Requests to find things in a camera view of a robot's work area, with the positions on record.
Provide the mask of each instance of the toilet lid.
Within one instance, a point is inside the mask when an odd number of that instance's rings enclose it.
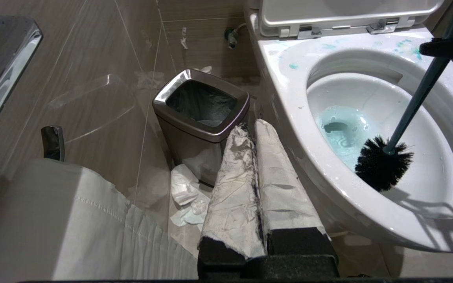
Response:
[[[264,36],[317,38],[388,33],[422,23],[444,0],[262,0]]]

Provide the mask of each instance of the toilet brush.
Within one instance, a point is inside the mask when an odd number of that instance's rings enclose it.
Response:
[[[444,40],[451,38],[453,20],[443,36]],[[392,137],[387,142],[381,136],[376,136],[373,140],[368,139],[361,149],[355,167],[356,174],[375,190],[379,192],[389,190],[408,170],[413,161],[413,153],[406,152],[407,145],[398,142],[449,62],[450,59],[435,57],[410,99]]]

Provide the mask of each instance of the toilet brush handle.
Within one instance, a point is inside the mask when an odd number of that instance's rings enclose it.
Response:
[[[453,38],[453,19],[443,36],[443,39],[449,38]],[[424,77],[422,78],[419,87],[415,91],[415,94],[413,95],[412,99],[410,99],[410,103],[408,103],[407,109],[405,110],[405,113],[403,113],[403,116],[401,117],[398,126],[396,127],[394,133],[392,134],[392,137],[390,138],[388,145],[383,149],[385,153],[388,154],[396,153],[394,152],[396,144],[400,141],[401,136],[403,135],[408,125],[412,121],[413,117],[419,110],[420,106],[422,105],[422,102],[424,102],[424,99],[426,99],[427,95],[429,94],[433,86],[436,84],[436,81],[438,81],[438,78],[445,70],[445,67],[448,65],[449,62],[450,62],[449,59],[441,57],[435,57],[433,59],[431,65],[429,65],[429,68],[426,71],[426,74],[424,74]]]

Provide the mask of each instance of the stainless steel trash can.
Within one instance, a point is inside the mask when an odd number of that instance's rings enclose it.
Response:
[[[219,77],[184,70],[153,100],[176,165],[214,186],[230,131],[246,122],[249,94]]]

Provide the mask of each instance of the tile floor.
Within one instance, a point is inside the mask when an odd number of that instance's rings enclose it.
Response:
[[[248,91],[253,99],[259,95],[259,78],[234,77],[226,80]],[[201,184],[199,189],[210,197],[212,188]],[[178,205],[170,198],[169,216],[177,210]],[[169,235],[185,249],[198,256],[200,231],[196,226],[176,227],[169,221],[168,230]],[[332,238],[332,245],[338,254],[341,277],[359,274],[375,277],[453,277],[453,254],[421,252],[379,244],[353,233]]]

